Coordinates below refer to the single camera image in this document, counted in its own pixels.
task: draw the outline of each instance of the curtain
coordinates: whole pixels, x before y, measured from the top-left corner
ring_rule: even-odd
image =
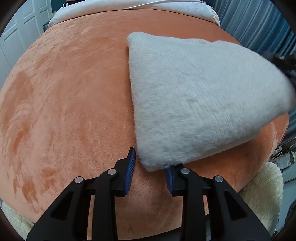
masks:
[[[270,0],[215,0],[221,28],[246,48],[257,53],[268,50],[288,55],[296,50],[296,37]],[[296,137],[296,109],[289,112],[290,123],[282,144]]]

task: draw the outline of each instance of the wall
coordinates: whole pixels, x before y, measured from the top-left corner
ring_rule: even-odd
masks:
[[[59,10],[65,2],[66,0],[51,0],[52,12]]]

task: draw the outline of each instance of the orange plush surface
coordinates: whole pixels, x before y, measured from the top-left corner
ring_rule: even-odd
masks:
[[[149,9],[97,13],[47,30],[0,92],[0,198],[29,220],[36,222],[73,178],[97,177],[136,147],[126,43],[134,31],[238,43],[213,23]],[[285,114],[255,140],[186,166],[221,175],[239,191],[288,122]],[[146,237],[181,225],[182,199],[170,196],[163,171],[148,173],[137,162],[116,211],[120,239]]]

